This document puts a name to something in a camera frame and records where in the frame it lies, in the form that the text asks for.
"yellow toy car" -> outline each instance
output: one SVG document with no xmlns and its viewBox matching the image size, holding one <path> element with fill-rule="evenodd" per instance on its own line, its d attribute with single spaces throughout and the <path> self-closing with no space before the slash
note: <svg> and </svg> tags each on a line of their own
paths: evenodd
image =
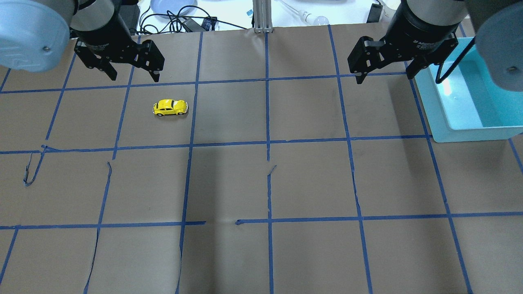
<svg viewBox="0 0 523 294">
<path fill-rule="evenodd" d="M 184 115 L 189 110 L 184 100 L 163 99 L 153 105 L 153 113 L 157 116 Z"/>
</svg>

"turquoise bin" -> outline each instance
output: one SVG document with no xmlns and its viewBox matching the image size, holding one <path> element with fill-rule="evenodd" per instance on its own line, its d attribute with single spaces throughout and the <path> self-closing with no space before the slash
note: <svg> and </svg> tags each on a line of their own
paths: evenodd
<svg viewBox="0 0 523 294">
<path fill-rule="evenodd" d="M 442 75 L 471 39 L 459 38 Z M 431 65 L 415 78 L 434 141 L 503 140 L 523 132 L 523 92 L 496 86 L 475 46 L 439 85 L 437 70 Z"/>
</svg>

